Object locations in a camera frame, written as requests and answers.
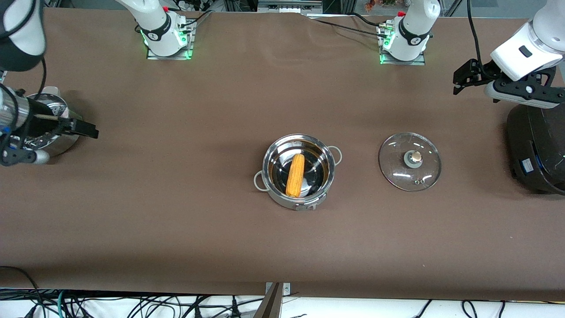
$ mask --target metal mounting plate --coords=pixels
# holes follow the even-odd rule
[[[271,285],[273,285],[273,283],[266,283],[265,294],[269,292],[269,288],[271,288]],[[290,295],[290,283],[282,283],[282,295],[283,296]]]

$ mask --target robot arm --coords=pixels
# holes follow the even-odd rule
[[[45,52],[41,0],[3,0],[0,2],[0,68],[28,71]]]
[[[430,30],[440,12],[438,0],[413,0],[405,16],[397,16],[386,22],[393,31],[388,34],[390,39],[385,41],[383,49],[397,60],[414,60],[425,50]]]
[[[562,88],[551,87],[556,66],[565,54],[565,1],[547,0],[533,20],[496,48],[492,61],[469,60],[453,75],[453,93],[468,86],[487,85],[495,102],[506,100],[538,108],[565,102]]]
[[[135,17],[145,42],[159,56],[177,53],[187,45],[179,33],[186,18],[166,12],[159,0],[117,0]],[[0,69],[27,71],[34,68],[45,53],[42,26],[42,0],[2,0],[0,2]],[[95,126],[77,118],[53,116],[51,109],[28,98],[23,92],[0,84],[0,164],[44,164],[49,155],[24,146],[27,138],[46,135],[82,135],[98,137]]]

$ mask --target pot rim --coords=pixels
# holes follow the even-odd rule
[[[326,157],[328,158],[328,179],[324,182],[324,184],[314,193],[305,197],[290,197],[287,196],[286,194],[282,193],[281,191],[279,191],[279,189],[277,189],[275,187],[275,185],[273,184],[273,182],[270,180],[269,178],[269,174],[268,174],[268,167],[269,167],[269,157],[270,154],[272,154],[276,148],[278,148],[281,144],[285,144],[289,141],[292,140],[304,140],[304,141],[308,141],[310,143],[313,143],[314,145],[316,145],[317,147],[319,147],[321,149],[321,151],[324,153],[324,155],[326,155]],[[333,157],[333,153],[329,150],[328,146],[326,146],[324,143],[322,143],[320,140],[310,136],[310,135],[306,135],[306,134],[291,134],[291,135],[286,135],[284,137],[279,138],[278,140],[276,140],[274,143],[271,144],[271,146],[267,149],[267,152],[265,153],[265,156],[263,157],[263,168],[261,169],[262,173],[261,173],[261,178],[263,179],[263,184],[267,187],[267,190],[269,190],[269,192],[277,195],[278,197],[281,197],[289,202],[295,203],[295,204],[308,204],[312,201],[317,201],[319,199],[319,197],[321,197],[322,195],[324,195],[325,193],[328,192],[329,187],[332,185],[333,182],[333,178],[335,175],[335,168],[336,168],[336,160]]]

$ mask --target pot handle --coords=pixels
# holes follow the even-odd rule
[[[258,177],[259,175],[262,175],[262,174],[263,174],[262,171],[259,171],[259,172],[257,172],[257,173],[255,174],[255,177],[253,178],[253,184],[255,185],[255,188],[257,188],[257,190],[262,191],[262,192],[267,192],[267,191],[269,191],[269,189],[261,189],[261,188],[259,188],[259,186],[257,185],[257,177]]]
[[[341,153],[341,150],[339,148],[337,148],[336,146],[328,146],[328,149],[335,149],[337,150],[338,153],[340,153],[340,159],[336,162],[336,166],[340,164],[341,160],[344,158],[343,154]]]

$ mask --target label sticker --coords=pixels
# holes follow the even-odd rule
[[[529,158],[526,160],[522,160],[522,168],[526,173],[532,172],[533,171],[532,161]]]

